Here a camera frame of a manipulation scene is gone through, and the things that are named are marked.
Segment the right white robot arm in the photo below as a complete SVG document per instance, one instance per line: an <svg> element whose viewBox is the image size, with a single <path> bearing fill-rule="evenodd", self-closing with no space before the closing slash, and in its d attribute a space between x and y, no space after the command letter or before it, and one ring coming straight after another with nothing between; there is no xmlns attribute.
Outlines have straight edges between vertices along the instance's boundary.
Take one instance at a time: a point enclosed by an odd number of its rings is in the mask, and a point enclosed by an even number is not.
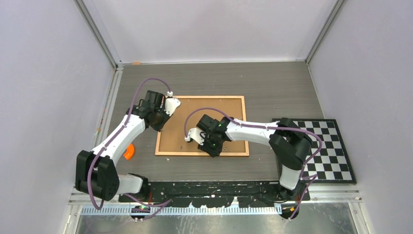
<svg viewBox="0 0 413 234"><path fill-rule="evenodd" d="M308 134L289 118L256 123L231 117L217 120L208 115L203 115L196 127L189 130L186 141L196 141L198 149L211 157L221 154L226 141L248 141L271 147L281 170L278 194L284 200L291 200L297 194L301 170L313 144Z"/></svg>

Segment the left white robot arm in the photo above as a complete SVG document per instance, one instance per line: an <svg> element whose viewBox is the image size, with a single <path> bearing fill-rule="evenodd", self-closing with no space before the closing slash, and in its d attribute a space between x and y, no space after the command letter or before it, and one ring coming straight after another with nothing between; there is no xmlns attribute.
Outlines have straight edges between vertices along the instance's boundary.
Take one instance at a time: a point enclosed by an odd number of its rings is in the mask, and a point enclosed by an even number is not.
<svg viewBox="0 0 413 234"><path fill-rule="evenodd" d="M146 129L161 131L181 105L178 98L147 91L126 111L115 130L90 151L82 150L76 158L75 188L109 201L116 195L131 194L138 202L149 197L148 179L137 174L120 175L116 165L132 141Z"/></svg>

